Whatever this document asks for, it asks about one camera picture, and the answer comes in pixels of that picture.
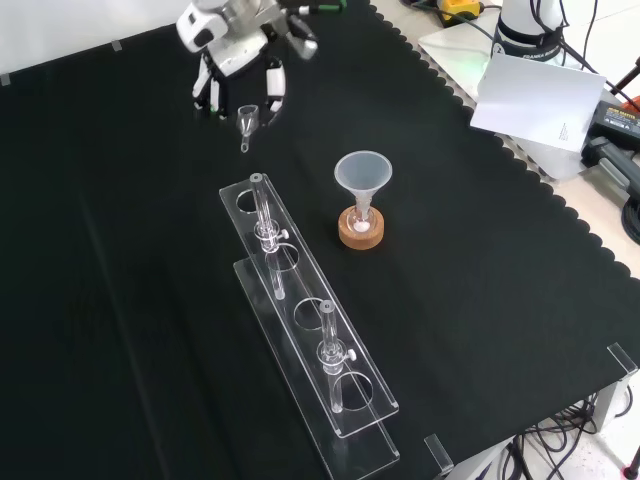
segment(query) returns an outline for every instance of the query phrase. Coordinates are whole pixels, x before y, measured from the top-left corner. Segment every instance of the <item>small glass funnel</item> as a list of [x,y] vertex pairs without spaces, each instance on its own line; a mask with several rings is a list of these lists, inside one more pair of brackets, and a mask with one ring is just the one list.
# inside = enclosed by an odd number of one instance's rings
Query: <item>small glass funnel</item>
[[258,129],[260,125],[259,108],[257,105],[245,105],[238,109],[238,130],[242,134],[242,144],[240,151],[247,153],[249,151],[249,137]]
[[363,150],[342,157],[334,173],[336,181],[356,197],[356,205],[347,215],[349,229],[356,233],[373,229],[376,218],[369,206],[373,195],[391,178],[391,162],[379,153]]

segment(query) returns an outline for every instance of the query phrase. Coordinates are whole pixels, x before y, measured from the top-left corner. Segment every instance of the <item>transparent acrylic stand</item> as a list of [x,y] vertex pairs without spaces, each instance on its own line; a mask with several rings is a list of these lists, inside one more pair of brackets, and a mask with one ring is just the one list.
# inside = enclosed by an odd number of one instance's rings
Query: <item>transparent acrylic stand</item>
[[249,254],[236,274],[331,478],[392,465],[382,420],[398,403],[271,182],[253,174],[220,196]]

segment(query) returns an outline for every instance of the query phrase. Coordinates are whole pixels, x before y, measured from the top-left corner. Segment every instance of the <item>black fabric mat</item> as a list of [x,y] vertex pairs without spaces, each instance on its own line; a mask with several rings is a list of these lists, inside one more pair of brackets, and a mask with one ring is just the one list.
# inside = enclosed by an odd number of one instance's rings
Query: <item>black fabric mat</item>
[[[172,26],[0,89],[18,397],[3,477],[324,478],[232,269],[244,254],[218,190],[256,171],[400,404],[386,424],[401,460],[380,478],[431,478],[432,433],[457,463],[614,382],[614,342],[640,360],[638,282],[575,212],[471,131],[364,1],[311,24],[311,63],[276,49],[287,103],[247,155],[233,125],[194,119],[198,59]],[[256,65],[233,102],[260,100],[263,77]],[[333,167],[358,149],[394,166],[375,198],[385,239],[366,253],[336,228],[352,200]]]

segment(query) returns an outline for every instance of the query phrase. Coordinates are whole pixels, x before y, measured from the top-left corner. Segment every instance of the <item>wooden base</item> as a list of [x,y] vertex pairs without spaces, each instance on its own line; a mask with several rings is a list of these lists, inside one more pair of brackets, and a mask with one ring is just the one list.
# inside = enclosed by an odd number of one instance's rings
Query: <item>wooden base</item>
[[342,243],[347,247],[353,248],[354,250],[368,250],[375,247],[384,236],[384,217],[378,210],[369,207],[376,219],[373,229],[364,233],[354,232],[349,229],[347,225],[347,215],[353,208],[354,207],[347,208],[340,215],[340,219],[338,220],[338,235],[340,236],[340,240],[342,240]]

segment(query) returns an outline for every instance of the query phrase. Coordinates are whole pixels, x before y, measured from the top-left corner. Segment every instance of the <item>black cable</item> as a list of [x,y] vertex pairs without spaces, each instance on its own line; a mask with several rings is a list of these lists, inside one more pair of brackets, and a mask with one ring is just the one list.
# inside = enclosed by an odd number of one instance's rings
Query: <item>black cable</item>
[[504,461],[504,465],[502,466],[502,480],[507,480],[507,465],[509,465],[509,460],[511,460],[511,456],[513,455],[513,449],[511,448],[511,444],[507,445],[507,458]]
[[631,407],[633,407],[633,392],[631,391],[631,387],[629,385],[627,385],[627,391],[629,392],[629,404],[627,405],[627,408],[625,408],[623,412],[617,414],[615,418],[624,417],[627,413],[629,413]]
[[459,21],[461,21],[463,23],[471,25],[473,28],[475,28],[476,30],[481,32],[483,35],[485,35],[487,38],[489,38],[489,40],[491,40],[493,42],[493,35],[491,35],[489,32],[487,32],[484,28],[479,27],[475,23],[471,22],[471,20],[469,20],[468,18],[465,18],[462,15],[458,15],[457,13],[447,12],[446,10],[442,10],[440,8],[437,8],[437,7],[432,7],[430,5],[425,5],[425,3],[427,1],[428,0],[422,0],[420,2],[412,3],[411,6],[414,7],[414,8],[417,8],[419,10],[428,10],[428,11],[433,11],[433,12],[440,12],[440,13],[442,13],[444,15],[449,15],[449,16],[455,18],[456,20],[459,20]]
[[487,465],[486,468],[480,474],[480,476],[478,478],[476,478],[476,480],[484,480],[484,477],[487,476],[487,473],[489,473],[489,469],[490,468],[491,468],[491,464]]
[[520,463],[520,468],[522,470],[522,475],[524,475],[524,478],[526,480],[533,480],[533,477],[531,476],[531,472],[529,472],[529,466],[527,465],[527,462],[524,460],[524,435],[519,435],[519,437],[520,437],[520,440],[522,440],[522,447],[518,443],[518,437],[516,437],[515,439],[516,441],[514,442],[515,452],[513,454],[513,458],[514,460],[517,460]]
[[[536,11],[536,8],[533,4],[534,0],[529,0],[529,4],[531,7],[531,13],[533,15],[533,19],[536,21],[536,23],[538,25],[540,25],[540,27],[542,27],[542,29],[544,30],[545,33],[553,33],[553,30],[551,30],[549,27],[547,27],[544,22],[540,19],[540,10],[538,8],[538,10]],[[562,48],[564,48],[567,53],[569,53],[569,55],[571,55],[573,58],[575,58],[578,62],[580,62],[582,65],[584,65],[587,70],[589,70],[591,73],[595,73],[596,75],[600,75],[595,68],[593,68],[591,65],[589,65],[589,62],[587,62],[582,55],[580,55],[578,52],[576,52],[565,40],[563,37],[560,38],[560,46]],[[622,90],[618,89],[613,83],[611,83],[609,80],[606,81],[607,85],[609,85],[609,87],[611,87],[611,93],[613,93],[614,95],[622,95],[625,100],[627,100],[629,102],[630,105],[632,105],[634,108],[636,108],[639,112],[640,112],[640,106],[638,106],[637,103],[635,103],[633,101],[633,99],[631,99],[631,97],[629,97],[626,93],[624,93]]]
[[560,0],[560,11],[562,12],[562,21],[564,22],[563,27],[569,26],[569,21],[567,20],[567,13],[564,11],[564,2]]
[[598,14],[598,0],[593,0],[593,16],[591,17],[591,23],[589,23],[589,30],[587,30],[587,36],[584,39],[584,50],[582,51],[582,58],[587,59],[587,46],[589,45],[589,36],[591,36],[591,29],[596,21],[596,15]]
[[622,207],[622,227],[631,239],[640,244],[640,202],[629,197]]
[[582,425],[580,426],[580,428],[578,429],[578,436],[576,437],[576,441],[573,444],[573,446],[571,447],[571,450],[569,450],[569,453],[567,453],[564,457],[562,457],[562,460],[560,460],[558,462],[558,464],[553,467],[553,470],[551,470],[551,473],[549,474],[549,476],[547,477],[547,480],[551,480],[551,478],[553,478],[554,475],[556,474],[560,474],[560,467],[562,466],[562,464],[564,462],[567,461],[567,459],[571,456],[571,454],[573,452],[575,452],[576,448],[578,448],[578,442],[580,442],[580,437],[582,436],[582,433],[584,432],[584,427],[587,424],[587,419],[585,418],[582,422]]

